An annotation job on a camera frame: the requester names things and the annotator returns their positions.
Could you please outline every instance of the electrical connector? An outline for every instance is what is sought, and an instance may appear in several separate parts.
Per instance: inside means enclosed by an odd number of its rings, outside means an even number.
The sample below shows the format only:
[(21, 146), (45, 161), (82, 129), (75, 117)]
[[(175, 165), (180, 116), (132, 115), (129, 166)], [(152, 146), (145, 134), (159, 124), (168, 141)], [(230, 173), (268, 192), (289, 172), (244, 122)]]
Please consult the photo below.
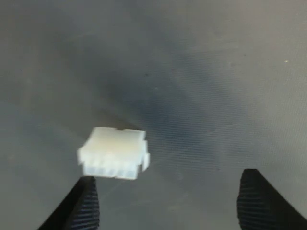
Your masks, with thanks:
[(116, 177), (135, 180), (139, 167), (145, 171), (150, 162), (145, 131), (95, 127), (78, 149), (78, 163), (85, 176)]

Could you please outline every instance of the white plastic connector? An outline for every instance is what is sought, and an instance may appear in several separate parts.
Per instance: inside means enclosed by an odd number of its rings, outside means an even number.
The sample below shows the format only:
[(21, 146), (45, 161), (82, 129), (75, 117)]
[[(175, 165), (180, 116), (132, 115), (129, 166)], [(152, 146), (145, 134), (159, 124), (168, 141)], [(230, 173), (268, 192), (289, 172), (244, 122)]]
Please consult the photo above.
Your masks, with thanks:
[(116, 177), (135, 180), (139, 166), (142, 171), (149, 166), (146, 132), (95, 127), (78, 149), (78, 163), (86, 176)]

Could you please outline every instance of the black rubber pad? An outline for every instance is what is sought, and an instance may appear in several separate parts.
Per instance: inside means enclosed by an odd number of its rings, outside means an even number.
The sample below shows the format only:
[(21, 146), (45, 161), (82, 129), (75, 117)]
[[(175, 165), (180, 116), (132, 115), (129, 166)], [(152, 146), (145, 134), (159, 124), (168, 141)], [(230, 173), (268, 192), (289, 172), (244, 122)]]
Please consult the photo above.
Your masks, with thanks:
[(302, 230), (307, 221), (256, 169), (245, 169), (237, 199), (243, 230)]
[(99, 202), (94, 177), (81, 177), (39, 230), (96, 230)]

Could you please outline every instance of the textured grip surface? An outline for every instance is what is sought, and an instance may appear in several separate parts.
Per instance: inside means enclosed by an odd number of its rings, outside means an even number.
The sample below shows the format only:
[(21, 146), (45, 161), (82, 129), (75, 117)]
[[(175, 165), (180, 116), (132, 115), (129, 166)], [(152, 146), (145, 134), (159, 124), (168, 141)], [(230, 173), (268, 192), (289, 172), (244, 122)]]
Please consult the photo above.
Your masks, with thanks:
[(39, 230), (95, 230), (99, 202), (94, 177), (81, 177)]
[(302, 230), (306, 220), (256, 169), (245, 169), (237, 199), (243, 230)]

